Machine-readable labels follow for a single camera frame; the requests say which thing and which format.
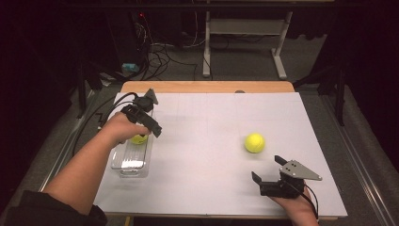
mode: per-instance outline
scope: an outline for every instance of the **gray floor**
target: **gray floor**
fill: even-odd
[[[305,40],[286,40],[281,52],[288,81],[294,82],[311,71],[311,66],[324,42],[324,38]],[[167,70],[153,80],[279,80],[269,49],[277,43],[276,38],[266,38],[257,42],[240,40],[229,41],[228,48],[224,38],[215,37],[211,45],[215,48],[211,54],[212,78],[203,78],[203,47],[168,47],[168,55],[184,65],[170,61]],[[91,111],[120,90],[121,85],[110,85],[91,97]],[[342,127],[331,116],[331,101],[334,96],[319,96],[316,85],[306,85],[297,91],[301,94],[311,124],[317,135],[332,175],[341,192],[348,212],[347,218],[334,221],[322,221],[321,225],[395,225],[399,223],[399,175],[380,148],[367,120],[359,112],[356,101],[345,91],[344,123]],[[78,105],[76,93],[72,96],[73,106],[58,121],[52,134],[47,138],[32,163],[10,205],[15,205],[25,189],[39,190],[65,144],[69,133],[79,123],[76,119]],[[108,105],[98,112],[104,113]],[[90,139],[98,125],[98,116],[88,122],[76,149]],[[319,203],[320,208],[328,203]],[[268,225],[264,220],[233,220],[206,222],[197,219],[141,219],[135,225]],[[125,225],[125,217],[109,217],[109,226]]]

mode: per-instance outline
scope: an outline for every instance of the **clear plastic container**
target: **clear plastic container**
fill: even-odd
[[[153,134],[142,144],[130,139],[119,144],[112,157],[111,169],[117,170],[122,178],[143,178],[149,174]]]

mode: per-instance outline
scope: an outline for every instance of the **black sleeve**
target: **black sleeve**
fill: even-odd
[[[88,216],[79,214],[69,205],[41,192],[25,191],[20,205],[11,207],[6,217],[6,226],[104,226],[104,212],[93,205]]]

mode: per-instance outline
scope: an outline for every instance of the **human arm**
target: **human arm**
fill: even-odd
[[[304,195],[311,198],[309,190],[305,187]],[[284,199],[277,197],[269,197],[274,202],[278,203],[287,213],[288,218],[293,222],[294,226],[313,226],[319,225],[316,216],[313,213],[311,204],[302,196],[295,199]]]
[[[148,128],[129,122],[124,114],[115,114],[42,192],[88,215],[111,150],[128,138],[149,133]]]

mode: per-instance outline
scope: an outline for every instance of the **yellow tennis ball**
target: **yellow tennis ball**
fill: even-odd
[[[134,144],[142,144],[147,140],[148,137],[149,137],[148,135],[145,135],[145,136],[136,135],[136,136],[132,137],[130,139],[130,141],[132,141],[132,143],[134,143]]]
[[[258,133],[253,133],[247,136],[245,146],[250,153],[259,153],[264,148],[264,138]]]

